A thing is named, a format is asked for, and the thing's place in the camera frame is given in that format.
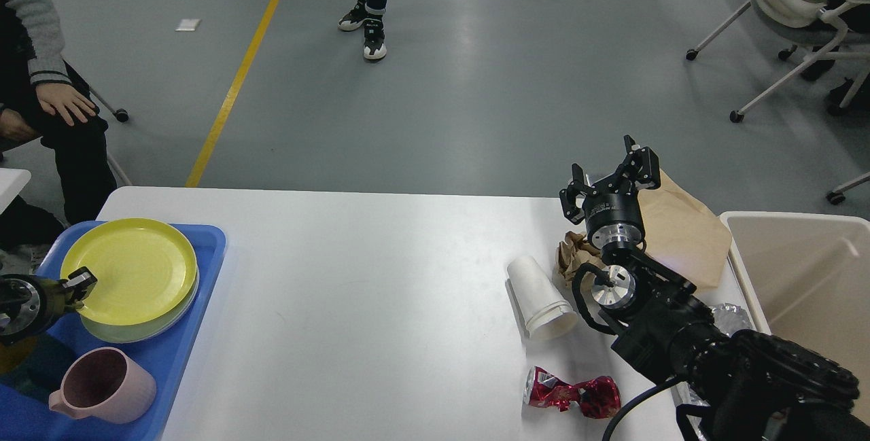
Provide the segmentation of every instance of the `office chair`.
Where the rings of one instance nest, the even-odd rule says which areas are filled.
[[[103,104],[103,106],[105,106],[107,109],[109,109],[109,111],[111,111],[112,116],[114,116],[116,120],[118,120],[121,123],[124,123],[130,119],[130,114],[127,113],[127,110],[125,110],[125,109],[113,109],[113,107],[109,103],[107,103],[107,101],[105,99],[103,99],[102,96],[97,94],[97,92],[94,90],[94,88],[92,86],[90,86],[90,83],[89,83],[89,89],[90,89],[90,93],[93,94],[97,98],[97,100],[99,100],[100,103]],[[38,138],[39,137],[34,137],[28,141],[10,141],[9,139],[0,137],[0,162],[3,162],[3,159],[5,158],[3,156],[4,152],[15,149],[15,147],[22,146],[25,143],[30,143],[31,141],[37,140]],[[108,149],[106,149],[106,161],[109,163],[109,167],[111,168],[112,172],[114,172],[115,175],[117,175],[118,179],[120,179],[121,182],[125,186],[133,186],[133,183],[131,183],[130,178],[127,177],[127,174],[124,172],[124,169],[121,168],[121,165],[118,164],[118,161],[115,160],[115,158],[112,156],[111,153],[109,153]]]
[[[846,22],[841,17],[842,14],[857,7],[857,5],[870,5],[870,0],[846,0],[841,5],[835,5],[833,10],[829,10],[827,0],[748,0],[718,26],[714,32],[703,39],[697,47],[689,49],[686,52],[686,59],[695,60],[700,51],[731,25],[734,20],[737,20],[737,17],[740,17],[746,10],[749,10],[749,7],[752,7],[765,26],[769,27],[777,35],[792,42],[791,48],[787,48],[779,53],[780,60],[787,60],[791,54],[795,53],[798,47],[823,47],[818,49],[817,52],[805,55],[798,66],[784,75],[779,81],[774,82],[770,88],[756,96],[755,99],[746,103],[741,109],[731,111],[729,116],[731,122],[742,122],[746,112],[752,109],[752,107],[782,87],[786,82],[791,81],[791,79],[806,70],[817,60],[864,61],[867,66],[855,78],[851,89],[849,89],[838,105],[829,109],[832,115],[839,115],[848,109],[852,98],[858,93],[858,89],[867,78],[868,73],[870,73],[870,52],[833,52],[833,49],[836,47],[870,44],[870,33],[849,31],[848,25],[846,25]],[[821,20],[823,23],[833,27],[833,29],[819,29],[816,20]]]

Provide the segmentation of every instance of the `gray sleeve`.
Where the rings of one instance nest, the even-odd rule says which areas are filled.
[[[41,82],[69,83],[66,66],[60,53],[63,50],[63,34],[60,18],[52,0],[6,0],[6,7],[15,11],[27,30],[33,44],[35,57],[28,60],[31,84]]]

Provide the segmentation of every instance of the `chair wheel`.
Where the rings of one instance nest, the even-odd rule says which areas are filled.
[[[826,194],[826,196],[824,196],[824,198],[827,198],[827,202],[830,203],[831,205],[840,205],[840,203],[845,202],[845,200],[846,200],[845,194],[834,193],[833,191]]]

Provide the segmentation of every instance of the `brown paper bag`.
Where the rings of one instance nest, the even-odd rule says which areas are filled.
[[[703,203],[677,186],[664,171],[661,188],[638,196],[646,230],[646,252],[698,287],[718,286],[731,246],[731,233]],[[600,252],[585,234],[569,232],[556,249],[557,270],[566,283],[584,262],[600,268]]]

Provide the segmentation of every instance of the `beige bin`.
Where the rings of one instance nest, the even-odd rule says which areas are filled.
[[[726,212],[728,258],[762,332],[855,373],[852,411],[870,423],[870,222],[857,217]]]

